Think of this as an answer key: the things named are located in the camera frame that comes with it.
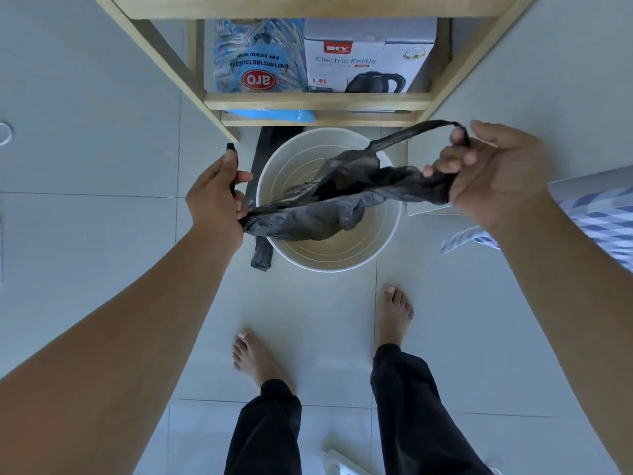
kettle image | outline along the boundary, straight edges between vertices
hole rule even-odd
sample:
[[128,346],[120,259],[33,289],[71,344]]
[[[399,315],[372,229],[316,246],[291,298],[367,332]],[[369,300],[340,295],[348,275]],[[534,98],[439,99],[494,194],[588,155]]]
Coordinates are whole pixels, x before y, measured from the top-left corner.
[[351,81],[347,79],[345,93],[388,93],[389,80],[396,82],[394,93],[400,93],[405,87],[406,80],[398,73],[366,71],[356,75]]

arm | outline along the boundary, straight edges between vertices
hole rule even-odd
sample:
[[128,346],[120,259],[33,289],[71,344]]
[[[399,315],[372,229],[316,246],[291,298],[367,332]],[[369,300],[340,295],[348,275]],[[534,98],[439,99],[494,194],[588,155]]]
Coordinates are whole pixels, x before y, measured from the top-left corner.
[[425,175],[457,172],[451,200],[501,247],[576,397],[623,473],[633,473],[633,275],[560,210],[539,139],[473,122]]
[[0,472],[131,474],[233,254],[235,154],[187,194],[193,227],[158,263],[0,381]]

person's right arm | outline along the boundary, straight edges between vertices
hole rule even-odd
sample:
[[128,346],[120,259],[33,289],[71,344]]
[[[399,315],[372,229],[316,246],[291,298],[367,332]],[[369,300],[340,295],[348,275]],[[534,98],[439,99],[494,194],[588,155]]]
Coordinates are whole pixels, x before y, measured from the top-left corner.
[[562,212],[539,139],[473,122],[433,169],[457,172],[451,202],[497,241],[576,397],[622,473],[633,473],[633,275]]

white bucket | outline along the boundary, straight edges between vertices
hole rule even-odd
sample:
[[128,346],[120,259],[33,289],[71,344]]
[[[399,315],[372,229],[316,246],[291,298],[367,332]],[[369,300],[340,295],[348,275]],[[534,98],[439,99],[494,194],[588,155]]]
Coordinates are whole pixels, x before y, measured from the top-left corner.
[[[264,167],[257,185],[257,206],[280,198],[290,187],[311,181],[326,159],[345,150],[364,150],[369,141],[344,128],[316,128],[291,138],[273,153]],[[383,151],[376,155],[381,167],[392,166]],[[269,240],[284,258],[305,269],[351,270],[380,253],[396,231],[401,211],[402,202],[387,200],[366,209],[353,230],[340,231],[327,240]]]

hand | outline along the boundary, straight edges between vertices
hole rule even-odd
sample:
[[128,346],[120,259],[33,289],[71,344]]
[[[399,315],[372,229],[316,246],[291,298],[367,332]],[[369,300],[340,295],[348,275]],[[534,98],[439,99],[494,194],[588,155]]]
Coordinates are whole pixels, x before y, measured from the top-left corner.
[[473,121],[471,148],[463,146],[464,132],[455,128],[451,146],[424,167],[457,173],[451,203],[490,231],[507,214],[532,195],[547,190],[547,157],[541,140],[516,128]]
[[236,190],[233,199],[229,187],[233,180],[243,183],[252,179],[252,174],[237,169],[236,153],[227,150],[202,172],[185,197],[193,229],[219,233],[237,251],[244,238],[237,221],[248,213],[248,206],[244,194]]

